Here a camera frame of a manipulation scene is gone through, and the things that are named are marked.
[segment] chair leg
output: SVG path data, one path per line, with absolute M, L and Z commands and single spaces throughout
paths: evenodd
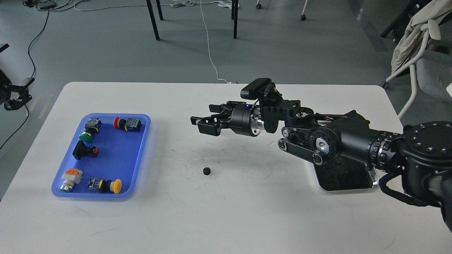
M 308 0 L 305 0 L 305 6 L 303 7 L 303 11 L 301 12 L 302 15 L 305 14 L 306 5 L 308 4 Z
M 151 16 L 152 28 L 154 29 L 155 39 L 157 41 L 159 41 L 160 40 L 159 30 L 157 30 L 157 24 L 155 23 L 155 17 L 154 17 L 154 12 L 152 11 L 151 0 L 146 0 L 146 3 L 147 3 L 147 9 L 149 10 L 149 15 Z
M 400 113 L 397 115 L 399 119 L 405 114 L 406 110 L 411 106 L 416 97 L 416 93 L 418 91 L 418 81 L 416 78 L 416 67 L 414 64 L 410 65 L 410 78 L 411 78 L 411 96 L 410 99 L 406 102 L 405 106 L 403 106 Z
M 232 2 L 235 1 L 234 5 L 234 39 L 237 39 L 237 20 L 239 19 L 239 0 L 232 0 Z
M 155 0 L 157 2 L 157 10 L 159 11 L 159 18 L 163 20 L 162 6 L 160 5 L 160 0 Z
M 235 0 L 232 0 L 231 4 L 231 19 L 234 20 L 234 11 L 235 11 Z

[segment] white cloth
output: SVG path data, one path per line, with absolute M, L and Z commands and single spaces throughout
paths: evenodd
M 426 24 L 429 19 L 438 23 L 452 11 L 452 0 L 433 0 L 416 13 L 408 23 L 405 34 L 392 54 L 392 73 L 394 73 L 407 58 L 412 49 L 416 47 L 418 38 L 424 34 L 421 26 Z

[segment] scratch mark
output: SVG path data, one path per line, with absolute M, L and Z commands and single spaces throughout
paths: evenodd
M 165 190 L 166 195 L 168 195 L 168 197 L 169 197 L 169 199 L 171 200 L 171 202 L 174 203 L 174 201 L 173 201 L 173 199 L 171 198 L 170 194 L 169 194 L 168 191 L 166 190 L 166 184 L 165 184 L 165 183 L 163 183 L 163 189 Z
M 72 236 L 69 240 L 67 240 L 66 243 L 68 243 L 70 240 L 72 240 L 72 238 L 74 238 L 74 236 Z
M 196 213 L 199 213 L 197 210 L 193 209 L 193 207 L 189 206 L 188 204 L 186 204 L 186 203 L 183 203 L 183 204 L 184 204 L 186 207 L 188 207 L 188 208 L 192 209 L 193 211 L 195 211 Z
M 119 230 L 120 228 L 112 228 L 112 229 L 109 229 L 109 230 L 104 230 L 104 231 L 98 231 L 98 232 L 95 232 L 94 234 L 91 234 L 90 236 L 94 236 L 94 235 L 97 235 L 97 234 L 100 234 L 100 233 L 107 233 L 107 232 L 111 232 L 111 231 L 115 231 L 115 230 Z
M 87 211 L 85 211 L 85 210 L 83 210 L 82 208 L 78 208 L 78 207 L 75 207 L 77 210 L 79 210 L 79 211 L 81 211 L 82 213 L 84 213 L 84 214 L 86 214 L 86 215 L 89 215 L 89 213 L 87 212 Z
M 270 172 L 266 177 L 264 177 L 264 179 L 269 178 L 272 174 L 273 174 L 273 172 Z
M 392 240 L 391 244 L 390 244 L 389 246 L 383 248 L 383 250 L 389 249 L 389 247 L 391 247 L 391 246 L 394 244 L 395 241 L 396 241 L 396 240 L 395 240 L 395 238 L 394 238 L 394 239 Z
M 149 232 L 152 233 L 151 228 L 149 227 L 149 225 L 146 222 L 144 224 L 146 224 L 146 227 L 149 230 Z

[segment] wire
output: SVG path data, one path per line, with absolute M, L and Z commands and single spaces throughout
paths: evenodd
M 30 57 L 31 63 L 33 64 L 33 74 L 31 74 L 31 77 L 33 77 L 34 74 L 36 73 L 36 66 L 34 65 L 34 61 L 33 61 L 33 59 L 31 58 L 31 55 L 30 55 L 30 47 L 33 44 L 33 42 L 39 37 L 39 35 L 41 35 L 44 32 L 44 29 L 46 29 L 47 21 L 49 20 L 49 14 L 50 14 L 50 11 L 48 10 L 47 11 L 46 22 L 44 23 L 44 27 L 39 32 L 39 34 L 30 42 L 30 45 L 28 46 L 28 56 Z
M 11 136 L 0 146 L 0 150 L 3 148 L 3 146 L 6 144 L 6 142 L 8 142 L 8 140 L 22 128 L 22 126 L 25 124 L 28 117 L 30 116 L 30 111 L 28 110 L 28 107 L 26 104 L 25 104 L 25 108 L 27 109 L 27 118 L 25 118 L 25 121 L 19 126 L 19 128 L 17 128 L 17 130 L 13 134 L 11 134 Z
M 111 8 L 147 6 L 147 5 L 124 5 L 124 6 L 110 6 L 110 7 L 100 8 L 100 9 L 77 9 L 77 5 L 78 5 L 80 2 L 81 2 L 81 1 L 79 1 L 78 3 L 76 3 L 76 4 L 74 5 L 74 9 L 75 9 L 75 10 L 78 10 L 78 11 L 95 11 L 95 10 L 103 10 L 103 9 L 111 9 Z
M 215 67 L 215 65 L 213 64 L 212 58 L 211 58 L 211 56 L 210 56 L 209 31 L 207 30 L 206 21 L 204 20 L 204 13 L 202 12 L 202 5 L 203 5 L 203 4 L 200 2 L 199 8 L 201 9 L 202 21 L 204 22 L 204 26 L 206 27 L 206 34 L 207 34 L 207 49 L 208 49 L 208 51 L 209 51 L 209 59 L 210 59 L 210 62 L 212 63 L 213 68 L 215 68 L 215 72 L 216 72 L 216 74 L 217 74 L 217 80 L 224 80 L 226 83 L 229 83 L 229 84 L 230 84 L 230 82 L 228 82 L 227 80 L 225 80 L 225 79 L 220 79 L 220 78 L 218 77 L 218 70 L 217 70 L 217 68 Z
M 52 9 L 38 9 L 38 5 L 37 5 L 37 4 L 34 5 L 34 8 L 35 8 L 35 10 L 38 10 L 38 11 L 46 11 L 46 10 L 49 10 L 49 11 L 55 11 L 55 12 L 58 12 L 58 11 L 65 11 L 65 10 L 69 10 L 69 9 L 74 8 L 75 5 L 73 5 L 73 6 L 69 7 L 69 8 L 67 8 L 67 9 L 61 9 L 61 8 L 64 8 L 64 7 L 66 7 L 66 6 L 70 5 L 70 4 L 72 4 L 73 2 L 74 2 L 74 0 L 69 0 L 69 1 L 68 1 L 67 3 L 65 3 L 64 5 L 62 5 L 62 6 L 60 6 L 60 7 L 55 7 L 55 8 L 52 8 Z
M 171 0 L 173 3 L 169 4 L 169 5 L 160 5 L 160 6 L 171 6 L 173 8 L 178 8 L 181 6 L 195 6 L 195 5 L 201 5 L 201 2 L 196 2 L 196 1 L 190 1 L 190 0 L 186 0 L 186 1 L 180 1 L 180 0 Z M 110 6 L 110 7 L 104 7 L 104 8 L 99 8 L 99 9 L 77 9 L 77 5 L 79 3 L 81 3 L 82 1 L 80 0 L 79 2 L 77 2 L 76 4 L 74 4 L 74 6 L 68 8 L 74 8 L 75 10 L 78 11 L 96 11 L 96 10 L 103 10 L 103 9 L 111 9 L 111 8 L 122 8 L 122 7 L 140 7 L 140 6 L 147 6 L 147 5 L 123 5 L 123 6 Z M 222 8 L 229 8 L 232 9 L 232 1 L 228 0 L 229 3 L 226 3 L 224 1 L 210 1 L 210 2 L 203 2 L 203 5 L 209 5 L 209 4 L 218 4 L 219 7 Z
M 173 8 L 177 8 L 177 7 L 181 7 L 181 6 L 188 6 L 188 7 L 192 7 L 195 5 L 210 5 L 210 4 L 218 4 L 218 6 L 222 7 L 222 8 L 229 8 L 232 9 L 232 1 L 228 0 L 229 3 L 225 3 L 224 1 L 210 1 L 210 2 L 196 2 L 196 1 L 190 1 L 190 0 L 186 0 L 186 1 L 180 1 L 180 0 L 171 0 L 174 3 L 171 3 L 170 6 Z

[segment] white chair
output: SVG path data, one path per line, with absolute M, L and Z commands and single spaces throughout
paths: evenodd
M 449 95 L 452 97 L 452 83 L 446 88 L 446 91 L 449 93 Z
M 446 22 L 441 27 L 445 27 L 445 31 L 449 27 L 452 27 L 452 22 Z M 411 77 L 411 96 L 408 102 L 399 112 L 398 117 L 402 118 L 407 109 L 411 106 L 414 98 L 417 94 L 418 82 L 420 88 L 443 101 L 452 103 L 452 97 L 448 95 L 446 91 L 447 86 L 452 82 L 452 69 L 450 68 L 452 64 L 452 56 L 434 52 L 431 50 L 426 50 L 429 39 L 432 38 L 436 40 L 431 44 L 440 45 L 441 44 L 441 31 L 438 23 L 434 20 L 429 20 L 427 24 L 421 27 L 421 31 L 425 31 L 422 42 L 419 47 L 418 53 L 409 59 L 405 64 L 403 64 L 399 69 L 397 69 L 391 76 L 389 76 L 385 82 L 383 82 L 382 87 L 386 88 L 388 82 L 398 76 L 405 69 L 410 69 Z
M 308 0 L 305 0 L 305 6 L 303 7 L 303 11 L 301 12 L 301 20 L 303 20 L 303 21 L 306 20 L 305 10 L 306 10 L 307 4 L 308 4 Z M 260 0 L 257 0 L 256 8 L 257 9 L 262 8 L 262 5 L 260 4 Z

